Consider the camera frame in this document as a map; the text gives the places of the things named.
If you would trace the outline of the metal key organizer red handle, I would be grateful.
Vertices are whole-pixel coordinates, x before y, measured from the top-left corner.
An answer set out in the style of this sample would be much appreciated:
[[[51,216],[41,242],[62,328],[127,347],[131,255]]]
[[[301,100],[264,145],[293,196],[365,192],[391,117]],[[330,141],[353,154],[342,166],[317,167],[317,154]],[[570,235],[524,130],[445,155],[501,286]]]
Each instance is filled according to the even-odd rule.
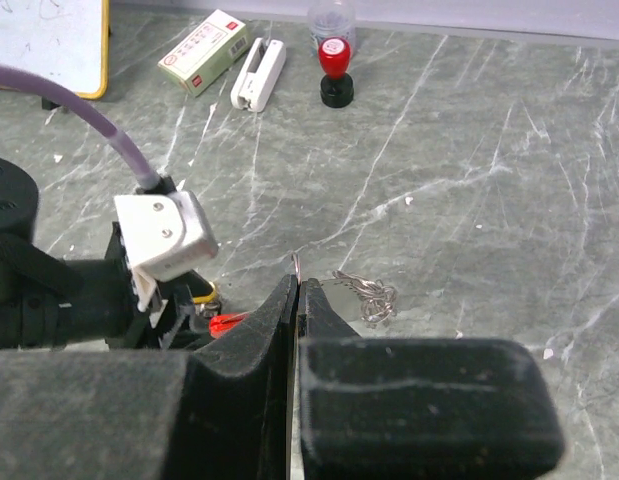
[[[352,337],[353,324],[375,327],[396,314],[397,289],[381,280],[331,272],[325,280],[303,279],[299,255],[291,254],[292,272],[283,275],[273,291],[257,307],[229,313],[215,313],[208,321],[214,339],[259,319],[294,330],[302,337]]]

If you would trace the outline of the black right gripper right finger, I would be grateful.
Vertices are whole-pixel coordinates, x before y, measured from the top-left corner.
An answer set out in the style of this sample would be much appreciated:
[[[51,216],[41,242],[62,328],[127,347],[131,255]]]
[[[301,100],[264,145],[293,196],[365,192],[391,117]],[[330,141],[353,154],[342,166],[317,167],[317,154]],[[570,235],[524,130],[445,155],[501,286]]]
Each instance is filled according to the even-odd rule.
[[[539,366],[504,339],[358,335],[319,281],[300,290],[308,479],[536,479],[565,438]]]

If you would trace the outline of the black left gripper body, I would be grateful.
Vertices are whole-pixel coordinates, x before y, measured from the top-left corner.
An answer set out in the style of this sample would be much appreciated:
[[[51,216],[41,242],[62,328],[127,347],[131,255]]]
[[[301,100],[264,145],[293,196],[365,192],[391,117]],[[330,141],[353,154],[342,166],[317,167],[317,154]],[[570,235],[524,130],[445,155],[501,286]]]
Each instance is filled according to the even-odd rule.
[[[131,307],[123,329],[105,338],[111,349],[193,350],[212,340],[211,318],[196,314],[194,295],[211,292],[210,281],[190,270],[173,280],[159,282],[145,311]]]

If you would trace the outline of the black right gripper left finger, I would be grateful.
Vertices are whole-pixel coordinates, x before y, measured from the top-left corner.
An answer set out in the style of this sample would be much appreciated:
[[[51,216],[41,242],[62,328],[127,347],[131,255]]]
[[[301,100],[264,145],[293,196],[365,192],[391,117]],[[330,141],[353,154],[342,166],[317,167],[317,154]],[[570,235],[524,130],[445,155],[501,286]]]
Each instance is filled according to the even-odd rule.
[[[0,479],[286,479],[298,282],[196,351],[0,352]]]

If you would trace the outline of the yellow key tag with key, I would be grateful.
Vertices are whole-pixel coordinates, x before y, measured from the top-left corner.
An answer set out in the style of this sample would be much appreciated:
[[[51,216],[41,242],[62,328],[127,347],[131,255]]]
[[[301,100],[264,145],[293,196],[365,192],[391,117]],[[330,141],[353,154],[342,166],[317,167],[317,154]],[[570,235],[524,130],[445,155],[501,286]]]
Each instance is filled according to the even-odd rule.
[[[220,315],[222,311],[222,299],[217,287],[210,283],[211,292],[206,295],[194,295],[193,302],[196,314],[205,318]]]

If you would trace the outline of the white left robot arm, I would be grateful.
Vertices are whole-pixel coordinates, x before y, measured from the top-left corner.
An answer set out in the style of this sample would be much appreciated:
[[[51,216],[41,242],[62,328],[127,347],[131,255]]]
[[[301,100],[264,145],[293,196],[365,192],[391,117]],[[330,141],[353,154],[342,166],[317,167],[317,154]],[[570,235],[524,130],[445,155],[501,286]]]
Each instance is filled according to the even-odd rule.
[[[118,223],[104,258],[65,261],[33,243],[39,205],[35,181],[0,158],[0,350],[61,348],[103,340],[111,349],[183,348],[216,287],[188,271],[161,282],[141,311]]]

